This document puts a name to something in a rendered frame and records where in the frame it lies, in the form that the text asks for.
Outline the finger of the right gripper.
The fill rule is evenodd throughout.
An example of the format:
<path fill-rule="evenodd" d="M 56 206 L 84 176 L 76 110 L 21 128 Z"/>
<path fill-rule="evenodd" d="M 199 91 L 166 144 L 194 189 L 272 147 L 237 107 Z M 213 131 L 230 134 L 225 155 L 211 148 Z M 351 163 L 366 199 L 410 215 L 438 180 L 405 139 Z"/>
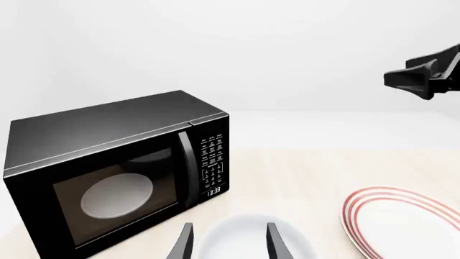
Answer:
<path fill-rule="evenodd" d="M 432 55 L 424 55 L 419 58 L 413 58 L 413 59 L 407 60 L 405 62 L 405 67 L 412 68 L 418 65 L 422 65 L 422 64 L 431 62 L 432 60 L 437 60 L 437 68 L 444 69 L 446 67 L 446 61 L 448 60 L 448 58 L 449 58 L 449 54 L 445 54 L 445 53 L 434 53 Z"/>
<path fill-rule="evenodd" d="M 390 71 L 383 75 L 384 85 L 415 94 L 424 100 L 431 100 L 434 92 L 429 81 L 438 72 L 438 60 L 430 60 L 411 68 Z"/>

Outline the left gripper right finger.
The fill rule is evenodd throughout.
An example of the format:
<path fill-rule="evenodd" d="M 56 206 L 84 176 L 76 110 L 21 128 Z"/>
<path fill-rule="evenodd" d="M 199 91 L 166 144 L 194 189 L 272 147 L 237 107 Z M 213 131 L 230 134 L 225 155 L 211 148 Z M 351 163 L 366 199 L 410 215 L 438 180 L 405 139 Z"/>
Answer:
<path fill-rule="evenodd" d="M 266 243 L 269 259 L 294 259 L 274 222 L 267 223 Z"/>

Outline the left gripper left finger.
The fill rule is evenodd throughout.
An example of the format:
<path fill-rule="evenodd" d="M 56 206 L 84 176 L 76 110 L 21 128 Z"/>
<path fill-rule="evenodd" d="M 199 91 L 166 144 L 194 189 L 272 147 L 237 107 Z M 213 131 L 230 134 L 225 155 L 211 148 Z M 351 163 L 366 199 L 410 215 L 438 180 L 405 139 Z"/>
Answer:
<path fill-rule="evenodd" d="M 193 253 L 194 231 L 193 224 L 186 222 L 166 259 L 191 259 Z"/>

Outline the white bowl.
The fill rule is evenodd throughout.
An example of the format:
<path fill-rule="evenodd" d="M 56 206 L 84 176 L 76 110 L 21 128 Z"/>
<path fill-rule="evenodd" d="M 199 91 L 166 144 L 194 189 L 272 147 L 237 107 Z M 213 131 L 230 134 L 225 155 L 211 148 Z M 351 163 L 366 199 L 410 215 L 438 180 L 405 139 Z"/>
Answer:
<path fill-rule="evenodd" d="M 276 225 L 293 259 L 319 259 L 295 225 L 266 214 L 240 214 L 215 224 L 200 241 L 195 259 L 270 259 L 267 224 Z"/>

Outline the white plate with red rings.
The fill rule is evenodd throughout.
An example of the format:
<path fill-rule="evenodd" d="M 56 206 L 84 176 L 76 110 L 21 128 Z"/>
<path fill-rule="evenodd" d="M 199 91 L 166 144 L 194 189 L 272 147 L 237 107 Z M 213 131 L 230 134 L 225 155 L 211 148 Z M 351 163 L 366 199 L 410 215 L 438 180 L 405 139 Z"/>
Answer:
<path fill-rule="evenodd" d="M 366 187 L 344 199 L 339 215 L 366 259 L 460 259 L 460 211 L 429 196 Z"/>

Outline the round white microwave turntable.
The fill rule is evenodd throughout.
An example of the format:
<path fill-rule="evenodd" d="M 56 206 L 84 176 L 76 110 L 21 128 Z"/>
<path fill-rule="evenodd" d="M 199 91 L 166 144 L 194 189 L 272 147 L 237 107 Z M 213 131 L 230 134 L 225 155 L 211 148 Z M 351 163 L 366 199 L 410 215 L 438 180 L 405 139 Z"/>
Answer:
<path fill-rule="evenodd" d="M 90 187 L 82 196 L 80 207 L 95 219 L 114 219 L 128 215 L 151 197 L 152 181 L 142 174 L 124 173 L 109 176 Z"/>

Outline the black microwave oven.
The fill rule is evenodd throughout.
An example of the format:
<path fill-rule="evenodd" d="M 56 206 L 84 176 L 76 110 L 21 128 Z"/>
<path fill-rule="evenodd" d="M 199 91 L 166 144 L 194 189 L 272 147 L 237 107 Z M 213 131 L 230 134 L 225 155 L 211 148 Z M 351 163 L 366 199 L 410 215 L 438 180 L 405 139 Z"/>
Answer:
<path fill-rule="evenodd" d="M 184 91 L 13 120 L 4 183 L 40 259 L 87 259 L 229 190 L 229 115 Z M 153 183 L 114 219 L 81 209 L 95 183 Z"/>

